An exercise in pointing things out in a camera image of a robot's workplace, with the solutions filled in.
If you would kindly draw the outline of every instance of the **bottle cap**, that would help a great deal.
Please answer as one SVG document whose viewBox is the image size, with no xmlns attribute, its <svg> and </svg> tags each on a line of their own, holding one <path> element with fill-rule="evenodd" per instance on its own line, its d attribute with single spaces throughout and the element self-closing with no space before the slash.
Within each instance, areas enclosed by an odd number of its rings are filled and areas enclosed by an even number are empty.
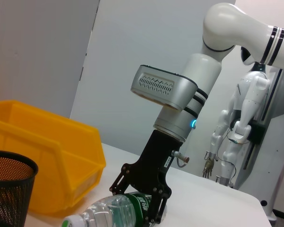
<svg viewBox="0 0 284 227">
<path fill-rule="evenodd" d="M 63 220 L 62 227 L 85 227 L 85 223 L 80 215 L 71 215 Z"/>
</svg>

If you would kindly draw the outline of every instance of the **bottle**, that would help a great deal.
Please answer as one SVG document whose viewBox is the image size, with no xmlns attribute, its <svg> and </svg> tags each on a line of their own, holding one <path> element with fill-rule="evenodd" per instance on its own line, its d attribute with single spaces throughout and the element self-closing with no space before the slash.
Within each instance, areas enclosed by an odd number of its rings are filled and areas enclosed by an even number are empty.
<svg viewBox="0 0 284 227">
<path fill-rule="evenodd" d="M 62 227 L 141 227 L 151 196 L 139 192 L 103 198 L 80 215 L 64 219 Z M 162 221 L 166 216 L 165 207 Z"/>
</svg>

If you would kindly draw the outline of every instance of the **gray panel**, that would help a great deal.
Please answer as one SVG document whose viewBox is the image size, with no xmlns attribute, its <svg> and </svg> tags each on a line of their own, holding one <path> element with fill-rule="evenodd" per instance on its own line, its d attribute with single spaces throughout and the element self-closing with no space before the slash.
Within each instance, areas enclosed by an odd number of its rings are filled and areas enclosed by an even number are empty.
<svg viewBox="0 0 284 227">
<path fill-rule="evenodd" d="M 281 115 L 271 120 L 253 170 L 239 190 L 259 201 L 267 201 L 268 205 L 263 208 L 269 215 L 283 174 L 284 115 Z"/>
<path fill-rule="evenodd" d="M 184 77 L 141 65 L 131 91 L 155 103 L 183 110 L 197 89 L 195 83 Z"/>
</svg>

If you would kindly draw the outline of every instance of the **cable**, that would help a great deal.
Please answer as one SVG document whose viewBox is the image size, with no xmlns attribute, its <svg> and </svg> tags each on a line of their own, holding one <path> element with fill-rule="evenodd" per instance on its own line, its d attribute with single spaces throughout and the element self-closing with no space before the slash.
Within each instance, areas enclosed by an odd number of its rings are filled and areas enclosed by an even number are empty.
<svg viewBox="0 0 284 227">
<path fill-rule="evenodd" d="M 267 77 L 266 77 L 266 73 L 263 73 L 264 74 L 264 76 L 265 76 L 265 79 L 267 79 Z"/>
<path fill-rule="evenodd" d="M 185 166 L 186 166 L 186 164 L 180 165 L 180 163 L 179 163 L 179 159 L 178 159 L 178 158 L 177 158 L 177 165 L 178 165 L 178 167 L 179 167 L 179 168 L 183 168 L 183 167 L 185 167 Z"/>
<path fill-rule="evenodd" d="M 229 129 L 228 130 L 228 132 L 227 132 L 227 134 L 226 134 L 226 136 L 224 136 L 224 138 L 223 138 L 223 140 L 222 140 L 222 143 L 223 143 L 223 141 L 224 141 L 224 139 L 227 137 L 228 138 L 228 133 L 230 133 L 230 131 L 231 131 L 231 129 Z M 220 157 L 219 157 L 219 150 L 220 150 L 220 148 L 218 149 L 218 151 L 217 151 L 217 157 L 218 157 L 218 159 L 220 159 Z M 232 176 L 232 178 L 231 178 L 231 180 L 235 177 L 235 175 L 236 175 L 236 173 L 237 173 L 237 168 L 236 168 L 236 166 L 232 163 L 232 162 L 229 162 L 229 161 L 224 161 L 224 160 L 222 160 L 222 159 L 220 159 L 221 161 L 223 161 L 223 162 L 228 162 L 228 163 L 230 163 L 230 164 L 232 164 L 233 165 L 233 167 L 235 167 L 235 174 Z"/>
<path fill-rule="evenodd" d="M 229 139 L 228 133 L 226 134 L 226 136 L 227 136 L 227 139 L 230 140 L 231 142 L 233 142 L 233 143 L 238 143 L 238 142 L 235 141 L 235 140 Z"/>
<path fill-rule="evenodd" d="M 205 154 L 205 156 L 204 156 L 204 160 L 207 160 L 207 159 L 208 159 L 208 157 L 206 157 L 208 153 L 209 153 L 209 152 L 207 151 L 206 154 Z"/>
</svg>

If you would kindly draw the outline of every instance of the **blue indicator light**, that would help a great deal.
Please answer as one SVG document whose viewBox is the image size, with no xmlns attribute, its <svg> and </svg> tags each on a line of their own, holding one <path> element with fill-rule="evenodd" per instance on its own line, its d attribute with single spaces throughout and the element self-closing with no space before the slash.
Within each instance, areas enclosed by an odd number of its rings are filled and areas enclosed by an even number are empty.
<svg viewBox="0 0 284 227">
<path fill-rule="evenodd" d="M 193 120 L 193 121 L 191 122 L 191 127 L 192 127 L 192 128 L 195 127 L 196 121 L 197 121 L 197 120 Z"/>
</svg>

